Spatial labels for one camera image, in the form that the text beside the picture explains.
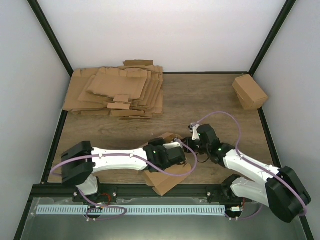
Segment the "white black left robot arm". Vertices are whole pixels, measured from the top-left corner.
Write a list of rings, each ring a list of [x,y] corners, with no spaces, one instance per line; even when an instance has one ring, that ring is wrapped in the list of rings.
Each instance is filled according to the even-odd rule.
[[[178,142],[166,143],[155,138],[147,145],[129,150],[107,150],[93,147],[90,141],[82,141],[61,155],[62,184],[79,187],[91,202],[102,196],[98,178],[94,173],[108,170],[135,170],[157,172],[186,162],[183,147]]]

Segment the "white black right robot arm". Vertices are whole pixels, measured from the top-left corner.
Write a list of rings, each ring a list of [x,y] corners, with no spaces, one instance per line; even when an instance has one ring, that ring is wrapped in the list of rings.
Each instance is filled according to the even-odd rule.
[[[209,124],[191,123],[188,128],[192,136],[184,138],[184,144],[195,153],[207,155],[211,162],[237,172],[223,182],[225,200],[255,201],[285,223],[307,213],[311,197],[292,168],[264,164],[245,155],[237,147],[221,142]]]

